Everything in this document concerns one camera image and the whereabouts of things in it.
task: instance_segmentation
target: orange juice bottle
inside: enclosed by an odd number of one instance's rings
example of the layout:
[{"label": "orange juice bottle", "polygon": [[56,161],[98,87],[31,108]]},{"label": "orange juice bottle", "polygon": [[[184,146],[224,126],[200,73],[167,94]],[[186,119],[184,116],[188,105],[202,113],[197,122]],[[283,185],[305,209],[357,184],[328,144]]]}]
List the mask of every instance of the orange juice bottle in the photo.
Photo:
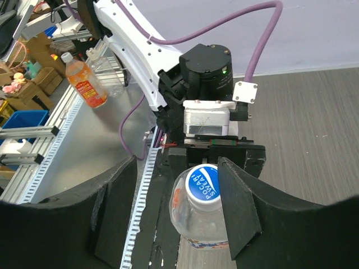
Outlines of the orange juice bottle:
[{"label": "orange juice bottle", "polygon": [[106,103],[108,94],[86,63],[75,60],[69,52],[61,55],[61,59],[66,64],[66,77],[69,83],[89,107],[98,108]]}]

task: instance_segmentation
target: metal bracket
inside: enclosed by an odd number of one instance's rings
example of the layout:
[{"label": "metal bracket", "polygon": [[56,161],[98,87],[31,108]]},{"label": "metal bracket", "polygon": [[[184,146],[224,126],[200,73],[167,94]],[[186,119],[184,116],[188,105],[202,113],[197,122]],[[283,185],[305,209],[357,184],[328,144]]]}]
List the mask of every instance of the metal bracket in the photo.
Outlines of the metal bracket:
[{"label": "metal bracket", "polygon": [[233,101],[254,104],[258,85],[254,83],[240,81],[234,85]]},{"label": "metal bracket", "polygon": [[203,160],[216,164],[219,157],[227,157],[253,177],[259,177],[265,164],[265,147],[254,144],[253,140],[242,137],[240,140],[203,137],[202,139],[186,138],[185,143],[169,149],[169,165],[177,170],[179,163],[186,155],[186,168],[202,164]]},{"label": "metal bracket", "polygon": [[2,165],[41,164],[44,157],[40,154],[3,154],[0,155]]},{"label": "metal bracket", "polygon": [[54,137],[58,133],[59,133],[59,129],[56,126],[9,128],[9,129],[2,129],[0,131],[0,139]]}]

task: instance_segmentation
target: metal table surface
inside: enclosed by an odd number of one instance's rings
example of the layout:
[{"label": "metal table surface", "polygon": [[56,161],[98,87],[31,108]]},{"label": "metal table surface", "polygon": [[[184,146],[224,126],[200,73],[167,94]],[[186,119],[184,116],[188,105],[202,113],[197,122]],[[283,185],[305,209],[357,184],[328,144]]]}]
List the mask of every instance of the metal table surface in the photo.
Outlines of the metal table surface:
[{"label": "metal table surface", "polygon": [[[137,84],[130,84],[122,95],[109,97],[100,108],[91,109],[83,104],[71,127],[71,141],[43,192],[43,198],[101,174],[128,156],[119,140],[118,127],[141,96]],[[142,153],[144,133],[150,128],[149,113],[151,111],[144,100],[123,128],[127,145],[138,155]],[[141,176],[145,161],[137,163],[138,175]]]},{"label": "metal table surface", "polygon": [[[102,41],[98,42],[95,47],[101,55],[113,58],[112,52]],[[112,62],[119,78],[123,79],[122,71],[114,58]],[[73,120],[83,105],[82,98],[73,87],[68,86],[45,124],[45,126],[55,125],[58,127],[59,134],[56,137],[36,139],[29,151],[31,154],[44,156],[44,160],[40,165],[20,165],[0,199],[10,203],[38,202],[42,199],[43,192],[52,180],[58,160],[62,158],[62,153],[71,139],[74,129],[72,128]]]}]

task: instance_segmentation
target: cardboard box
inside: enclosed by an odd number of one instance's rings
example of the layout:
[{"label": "cardboard box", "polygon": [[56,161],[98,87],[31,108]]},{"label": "cardboard box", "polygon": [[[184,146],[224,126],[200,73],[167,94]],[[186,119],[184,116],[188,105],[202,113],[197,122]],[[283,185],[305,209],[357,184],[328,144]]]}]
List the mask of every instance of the cardboard box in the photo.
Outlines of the cardboard box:
[{"label": "cardboard box", "polygon": [[66,67],[60,57],[54,60],[49,54],[49,52],[34,53],[31,55],[31,57],[35,61],[37,61],[42,67],[52,67],[62,77],[66,77]]},{"label": "cardboard box", "polygon": [[13,72],[5,63],[0,62],[0,86],[11,84]]},{"label": "cardboard box", "polygon": [[14,170],[3,165],[0,166],[0,179],[11,180],[14,174]]},{"label": "cardboard box", "polygon": [[34,10],[36,13],[31,14],[29,21],[33,21],[35,19],[37,19],[38,17],[41,17],[44,14],[50,13],[51,12],[51,8],[46,8],[45,10]]},{"label": "cardboard box", "polygon": [[8,98],[6,99],[9,105],[16,110],[42,110],[42,106],[37,104],[35,101],[30,100],[27,103],[24,103],[21,99],[17,98]]},{"label": "cardboard box", "polygon": [[62,82],[62,77],[52,67],[45,67],[40,70],[33,79],[40,89],[47,95],[51,95],[58,85]]},{"label": "cardboard box", "polygon": [[32,81],[27,82],[19,92],[14,94],[7,94],[7,99],[10,106],[16,110],[32,110],[32,109],[47,109],[53,108],[53,103],[39,88],[38,85]]},{"label": "cardboard box", "polygon": [[48,38],[44,32],[38,34],[37,36],[31,38],[26,42],[26,47],[29,50],[30,54],[39,53],[39,52],[50,52],[49,46],[51,44],[51,38]]},{"label": "cardboard box", "polygon": [[49,39],[45,33],[41,33],[37,37],[31,38],[26,43],[30,59],[32,62],[38,62],[42,67],[54,68],[62,77],[65,77],[65,64],[62,62],[59,55],[56,60],[52,58],[52,53],[50,51],[51,43],[52,40]]}]

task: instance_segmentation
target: white connector plate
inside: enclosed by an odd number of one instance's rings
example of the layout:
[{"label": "white connector plate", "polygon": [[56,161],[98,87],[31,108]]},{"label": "white connector plate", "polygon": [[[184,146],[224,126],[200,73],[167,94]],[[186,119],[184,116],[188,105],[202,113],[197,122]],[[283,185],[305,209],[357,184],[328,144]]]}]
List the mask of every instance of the white connector plate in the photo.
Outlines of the white connector plate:
[{"label": "white connector plate", "polygon": [[250,82],[237,82],[234,86],[233,101],[254,104],[258,85]]}]

